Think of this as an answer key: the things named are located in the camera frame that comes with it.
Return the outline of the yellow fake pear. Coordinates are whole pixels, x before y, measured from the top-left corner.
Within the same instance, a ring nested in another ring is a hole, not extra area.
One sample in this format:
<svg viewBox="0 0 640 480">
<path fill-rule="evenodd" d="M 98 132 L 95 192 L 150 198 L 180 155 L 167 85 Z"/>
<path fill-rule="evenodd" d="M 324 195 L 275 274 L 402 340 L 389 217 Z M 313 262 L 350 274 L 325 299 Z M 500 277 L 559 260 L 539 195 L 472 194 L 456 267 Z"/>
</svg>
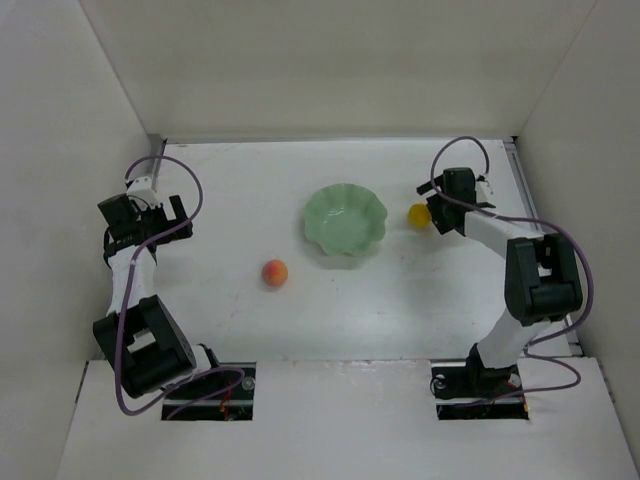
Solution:
<svg viewBox="0 0 640 480">
<path fill-rule="evenodd" d="M 424 229 L 431 224 L 430 214 L 425 203 L 413 204 L 407 213 L 408 224 L 415 229 Z"/>
</svg>

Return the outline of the red orange fake peach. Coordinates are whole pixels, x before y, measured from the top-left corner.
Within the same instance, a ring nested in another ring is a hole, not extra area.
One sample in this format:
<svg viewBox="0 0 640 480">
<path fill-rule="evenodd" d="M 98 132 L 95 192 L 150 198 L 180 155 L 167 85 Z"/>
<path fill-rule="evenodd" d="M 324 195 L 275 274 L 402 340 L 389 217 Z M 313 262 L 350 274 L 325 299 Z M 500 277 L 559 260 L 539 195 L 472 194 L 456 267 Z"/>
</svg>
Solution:
<svg viewBox="0 0 640 480">
<path fill-rule="evenodd" d="M 288 268 L 281 260 L 272 259 L 262 267 L 261 277 L 268 287 L 279 288 L 288 279 Z"/>
</svg>

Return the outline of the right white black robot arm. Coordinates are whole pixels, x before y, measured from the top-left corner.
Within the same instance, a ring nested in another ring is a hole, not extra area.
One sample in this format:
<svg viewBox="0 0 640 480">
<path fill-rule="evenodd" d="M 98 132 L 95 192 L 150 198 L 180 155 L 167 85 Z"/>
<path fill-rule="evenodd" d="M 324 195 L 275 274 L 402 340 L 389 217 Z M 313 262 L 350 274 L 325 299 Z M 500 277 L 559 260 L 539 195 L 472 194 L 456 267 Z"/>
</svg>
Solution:
<svg viewBox="0 0 640 480">
<path fill-rule="evenodd" d="M 463 365 L 432 369 L 432 392 L 443 400 L 519 390 L 517 361 L 525 348 L 583 303 L 576 255 L 566 237 L 492 213 L 491 204 L 477 200 L 477 182 L 469 168 L 448 168 L 416 189 L 440 234 L 455 231 L 479 242 L 505 265 L 505 310 L 494 327 L 471 347 Z"/>
</svg>

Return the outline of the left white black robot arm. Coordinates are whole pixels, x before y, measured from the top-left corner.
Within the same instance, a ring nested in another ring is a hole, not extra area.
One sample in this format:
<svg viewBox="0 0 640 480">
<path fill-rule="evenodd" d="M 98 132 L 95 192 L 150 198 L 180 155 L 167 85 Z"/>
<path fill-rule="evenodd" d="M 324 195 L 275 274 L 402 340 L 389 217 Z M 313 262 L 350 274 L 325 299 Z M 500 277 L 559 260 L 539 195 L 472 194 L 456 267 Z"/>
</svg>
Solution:
<svg viewBox="0 0 640 480">
<path fill-rule="evenodd" d="M 181 198 L 169 198 L 169 219 L 152 189 L 127 192 L 98 204 L 107 222 L 103 258 L 111 270 L 112 298 L 93 335 L 111 365 L 115 364 L 119 315 L 125 315 L 121 386 L 132 398 L 162 390 L 183 378 L 219 366 L 212 350 L 191 345 L 154 291 L 157 247 L 193 235 L 191 223 L 146 246 L 136 260 L 133 284 L 126 290 L 131 257 L 143 241 L 187 219 Z"/>
</svg>

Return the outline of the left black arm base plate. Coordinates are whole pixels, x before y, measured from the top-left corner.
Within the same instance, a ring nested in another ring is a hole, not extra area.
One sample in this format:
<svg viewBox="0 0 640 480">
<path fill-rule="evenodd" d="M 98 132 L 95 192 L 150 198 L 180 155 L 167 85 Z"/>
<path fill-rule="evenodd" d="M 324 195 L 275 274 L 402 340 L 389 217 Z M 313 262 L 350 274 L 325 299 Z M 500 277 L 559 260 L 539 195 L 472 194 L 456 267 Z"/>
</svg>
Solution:
<svg viewBox="0 0 640 480">
<path fill-rule="evenodd" d="M 256 364 L 223 364 L 241 369 L 245 376 L 226 371 L 188 383 L 162 403 L 162 421 L 251 421 L 256 392 Z"/>
</svg>

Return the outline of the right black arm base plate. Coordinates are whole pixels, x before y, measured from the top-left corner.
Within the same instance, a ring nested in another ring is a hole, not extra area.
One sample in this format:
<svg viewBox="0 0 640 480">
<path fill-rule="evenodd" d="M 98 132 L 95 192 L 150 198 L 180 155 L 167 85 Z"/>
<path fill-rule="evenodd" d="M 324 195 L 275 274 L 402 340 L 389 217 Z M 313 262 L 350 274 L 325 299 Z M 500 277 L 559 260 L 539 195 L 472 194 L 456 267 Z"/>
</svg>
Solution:
<svg viewBox="0 0 640 480">
<path fill-rule="evenodd" d="M 462 365 L 439 365 L 431 368 L 431 393 L 436 398 L 439 420 L 528 420 L 521 395 L 522 382 L 516 366 L 501 369 L 480 379 Z"/>
</svg>

